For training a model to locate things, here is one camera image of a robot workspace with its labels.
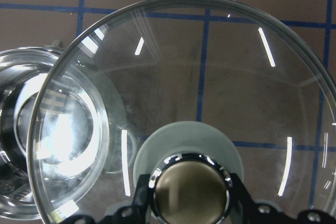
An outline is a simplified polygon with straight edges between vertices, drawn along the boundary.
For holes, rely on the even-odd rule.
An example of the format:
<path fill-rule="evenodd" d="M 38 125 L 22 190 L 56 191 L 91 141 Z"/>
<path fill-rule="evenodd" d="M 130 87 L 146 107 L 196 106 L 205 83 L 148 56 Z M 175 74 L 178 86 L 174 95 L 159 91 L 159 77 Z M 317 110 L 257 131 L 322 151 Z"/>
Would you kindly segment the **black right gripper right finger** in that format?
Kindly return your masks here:
<path fill-rule="evenodd" d="M 233 199 L 242 207 L 243 223 L 335 223 L 335 218 L 321 210 L 304 210 L 296 218 L 291 218 L 265 202 L 256 203 L 239 176 L 230 174 Z"/>

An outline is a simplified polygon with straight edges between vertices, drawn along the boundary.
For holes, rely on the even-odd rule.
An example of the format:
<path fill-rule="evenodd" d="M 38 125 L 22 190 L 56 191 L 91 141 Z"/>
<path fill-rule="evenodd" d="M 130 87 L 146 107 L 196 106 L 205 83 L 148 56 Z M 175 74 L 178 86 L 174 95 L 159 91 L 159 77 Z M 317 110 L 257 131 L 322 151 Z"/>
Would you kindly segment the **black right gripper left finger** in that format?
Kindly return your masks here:
<path fill-rule="evenodd" d="M 146 214 L 150 205 L 150 174 L 139 176 L 131 205 L 120 207 L 113 214 L 103 217 L 98 223 L 146 223 Z"/>

